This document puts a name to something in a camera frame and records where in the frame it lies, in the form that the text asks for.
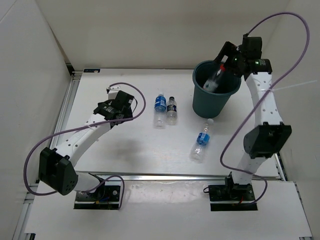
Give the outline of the red label water bottle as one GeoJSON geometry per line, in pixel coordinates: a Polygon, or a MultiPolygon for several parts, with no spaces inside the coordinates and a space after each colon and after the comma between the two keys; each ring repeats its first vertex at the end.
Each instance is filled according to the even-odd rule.
{"type": "Polygon", "coordinates": [[[226,71],[224,64],[222,63],[219,66],[219,69],[214,72],[204,83],[203,89],[206,90],[207,92],[214,93],[215,90],[218,88],[222,81],[222,77],[224,72],[226,71]]]}

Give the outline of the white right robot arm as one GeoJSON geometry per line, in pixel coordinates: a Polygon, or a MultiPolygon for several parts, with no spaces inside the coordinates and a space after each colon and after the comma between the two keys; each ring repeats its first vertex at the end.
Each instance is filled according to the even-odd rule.
{"type": "Polygon", "coordinates": [[[279,152],[292,133],[284,124],[272,93],[272,67],[262,58],[262,38],[245,34],[240,46],[227,41],[216,61],[227,57],[221,71],[243,77],[253,103],[254,128],[243,138],[244,154],[223,185],[208,187],[213,202],[254,200],[252,178],[267,159],[279,152]]]}

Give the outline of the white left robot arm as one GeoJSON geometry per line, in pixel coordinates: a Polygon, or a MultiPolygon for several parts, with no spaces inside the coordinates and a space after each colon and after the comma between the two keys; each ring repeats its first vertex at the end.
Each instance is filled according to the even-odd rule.
{"type": "Polygon", "coordinates": [[[86,121],[85,129],[77,130],[54,149],[46,147],[39,157],[39,179],[65,196],[72,191],[87,191],[93,200],[100,200],[105,188],[102,179],[89,173],[75,171],[81,156],[102,135],[114,126],[122,123],[122,119],[133,116],[131,105],[134,96],[120,90],[115,98],[99,102],[93,114],[86,121]]]}

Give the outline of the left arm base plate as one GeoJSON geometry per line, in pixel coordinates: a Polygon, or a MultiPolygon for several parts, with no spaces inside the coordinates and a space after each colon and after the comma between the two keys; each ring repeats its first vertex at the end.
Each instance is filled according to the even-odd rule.
{"type": "Polygon", "coordinates": [[[107,181],[97,193],[79,193],[74,199],[75,210],[119,210],[123,186],[121,180],[107,181]]]}

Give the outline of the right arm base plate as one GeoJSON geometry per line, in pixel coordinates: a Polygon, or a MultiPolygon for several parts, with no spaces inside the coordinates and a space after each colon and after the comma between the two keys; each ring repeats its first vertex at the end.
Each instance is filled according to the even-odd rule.
{"type": "Polygon", "coordinates": [[[211,212],[248,212],[257,211],[254,202],[255,194],[252,185],[244,186],[244,189],[228,189],[226,185],[208,185],[203,189],[209,194],[211,212]]]}

